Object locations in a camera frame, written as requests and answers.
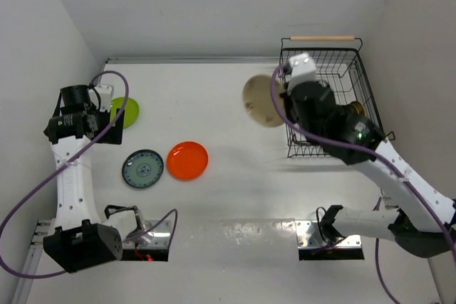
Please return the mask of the green plate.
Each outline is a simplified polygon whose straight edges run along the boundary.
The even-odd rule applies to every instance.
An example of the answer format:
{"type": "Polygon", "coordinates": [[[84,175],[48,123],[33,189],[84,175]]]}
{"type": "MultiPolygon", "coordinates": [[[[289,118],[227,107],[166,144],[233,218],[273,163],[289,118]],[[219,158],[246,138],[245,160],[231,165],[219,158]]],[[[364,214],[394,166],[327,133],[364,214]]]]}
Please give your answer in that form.
{"type": "MultiPolygon", "coordinates": [[[[121,105],[123,104],[124,97],[114,98],[110,104],[110,121],[114,119],[117,114],[117,109],[120,109],[121,105]]],[[[123,120],[123,128],[128,128],[129,126],[133,125],[135,121],[138,119],[140,113],[140,107],[137,101],[133,98],[128,98],[127,104],[124,110],[124,120],[123,120]]]]}

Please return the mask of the blue patterned plate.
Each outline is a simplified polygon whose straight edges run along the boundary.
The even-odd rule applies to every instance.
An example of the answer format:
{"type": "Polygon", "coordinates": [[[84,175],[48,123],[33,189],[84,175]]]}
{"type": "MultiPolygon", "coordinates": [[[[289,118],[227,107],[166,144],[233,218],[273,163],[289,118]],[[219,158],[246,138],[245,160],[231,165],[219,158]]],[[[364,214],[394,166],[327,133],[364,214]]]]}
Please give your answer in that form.
{"type": "Polygon", "coordinates": [[[121,176],[131,188],[143,190],[153,186],[161,178],[165,168],[162,157],[154,150],[138,150],[123,162],[121,176]]]}

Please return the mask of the cream plate with flowers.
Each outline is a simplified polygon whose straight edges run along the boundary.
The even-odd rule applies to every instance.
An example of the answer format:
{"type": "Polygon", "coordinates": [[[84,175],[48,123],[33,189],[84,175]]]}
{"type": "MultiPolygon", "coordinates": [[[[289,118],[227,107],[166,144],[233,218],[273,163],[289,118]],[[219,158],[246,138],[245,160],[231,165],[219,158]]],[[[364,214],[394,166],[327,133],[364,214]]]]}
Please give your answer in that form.
{"type": "Polygon", "coordinates": [[[244,107],[250,118],[268,128],[279,127],[284,124],[272,101],[271,83],[274,84],[274,99],[284,114],[284,101],[280,97],[285,91],[284,87],[277,80],[272,80],[271,76],[263,74],[252,76],[245,83],[242,91],[244,107]]]}

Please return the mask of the yellow patterned plate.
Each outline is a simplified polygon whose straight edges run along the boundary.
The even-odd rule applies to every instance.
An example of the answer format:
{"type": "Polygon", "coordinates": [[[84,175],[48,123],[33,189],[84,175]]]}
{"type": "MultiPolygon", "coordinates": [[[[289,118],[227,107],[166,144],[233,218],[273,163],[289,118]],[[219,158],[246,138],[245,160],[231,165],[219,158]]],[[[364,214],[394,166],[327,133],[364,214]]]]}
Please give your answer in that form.
{"type": "Polygon", "coordinates": [[[366,110],[362,103],[353,101],[349,104],[358,115],[366,116],[366,110]]]}

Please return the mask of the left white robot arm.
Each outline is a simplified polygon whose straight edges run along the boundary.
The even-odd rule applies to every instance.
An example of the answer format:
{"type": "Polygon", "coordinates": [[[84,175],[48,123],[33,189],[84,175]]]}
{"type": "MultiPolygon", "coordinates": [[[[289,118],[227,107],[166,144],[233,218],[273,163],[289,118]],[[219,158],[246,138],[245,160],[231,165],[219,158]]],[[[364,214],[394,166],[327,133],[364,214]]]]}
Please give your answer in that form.
{"type": "Polygon", "coordinates": [[[67,273],[119,261],[123,244],[145,228],[136,206],[109,205],[102,219],[95,207],[90,143],[119,145],[123,114],[111,124],[111,85],[62,88],[58,104],[44,130],[56,162],[57,212],[54,232],[43,240],[44,251],[67,273]]]}

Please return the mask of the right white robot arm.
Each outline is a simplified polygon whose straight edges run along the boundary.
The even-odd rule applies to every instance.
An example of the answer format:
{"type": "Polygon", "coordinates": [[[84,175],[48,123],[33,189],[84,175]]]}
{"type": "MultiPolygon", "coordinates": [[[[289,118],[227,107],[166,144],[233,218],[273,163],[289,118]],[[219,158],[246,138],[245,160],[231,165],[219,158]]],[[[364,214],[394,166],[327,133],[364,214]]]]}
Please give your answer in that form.
{"type": "Polygon", "coordinates": [[[318,220],[327,241],[359,234],[394,241],[420,258],[455,251],[455,200],[402,159],[360,103],[337,104],[331,87],[318,81],[288,82],[280,97],[286,121],[307,141],[369,178],[395,205],[384,213],[330,206],[318,220]]]}

